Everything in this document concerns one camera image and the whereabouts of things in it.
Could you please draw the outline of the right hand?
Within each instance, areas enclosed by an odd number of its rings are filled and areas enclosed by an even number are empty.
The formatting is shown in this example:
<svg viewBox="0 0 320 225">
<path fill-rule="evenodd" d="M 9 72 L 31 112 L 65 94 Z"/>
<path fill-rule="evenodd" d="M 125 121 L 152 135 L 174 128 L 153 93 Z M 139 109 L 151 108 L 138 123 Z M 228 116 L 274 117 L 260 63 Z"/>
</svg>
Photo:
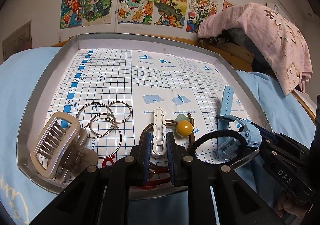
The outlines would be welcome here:
<svg viewBox="0 0 320 225">
<path fill-rule="evenodd" d="M 308 212 L 307 209 L 298 206 L 295 201 L 289 196 L 289 194 L 284 190 L 282 190 L 277 196 L 273 209 L 279 217 L 283 217 L 285 212 L 295 215 L 295 222 L 298 224 L 302 222 L 304 216 Z"/>
</svg>

